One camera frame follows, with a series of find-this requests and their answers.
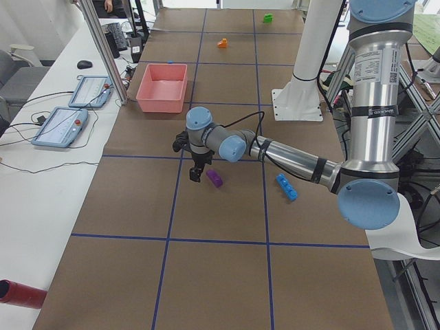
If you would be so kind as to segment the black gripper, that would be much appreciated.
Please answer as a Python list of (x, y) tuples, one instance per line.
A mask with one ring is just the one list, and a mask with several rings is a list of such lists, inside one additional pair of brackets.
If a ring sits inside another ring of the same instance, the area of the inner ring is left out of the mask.
[(192, 160), (194, 162), (194, 168), (190, 169), (190, 180), (200, 182), (201, 174), (203, 173), (206, 164), (212, 164), (212, 151), (206, 153), (191, 153)]

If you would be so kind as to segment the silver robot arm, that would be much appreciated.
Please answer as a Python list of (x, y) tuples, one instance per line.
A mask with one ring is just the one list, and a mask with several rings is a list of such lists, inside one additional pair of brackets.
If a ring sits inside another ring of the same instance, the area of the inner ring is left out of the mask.
[(389, 226), (403, 206), (397, 193), (399, 169), (392, 159), (398, 114), (401, 50), (413, 32), (414, 1), (352, 1), (349, 47), (354, 51), (351, 147), (336, 163), (260, 136), (256, 131), (230, 131), (213, 121), (205, 107), (186, 115), (183, 148), (198, 182), (217, 154), (237, 162), (249, 155), (289, 175), (326, 186), (338, 197), (342, 216), (365, 230)]

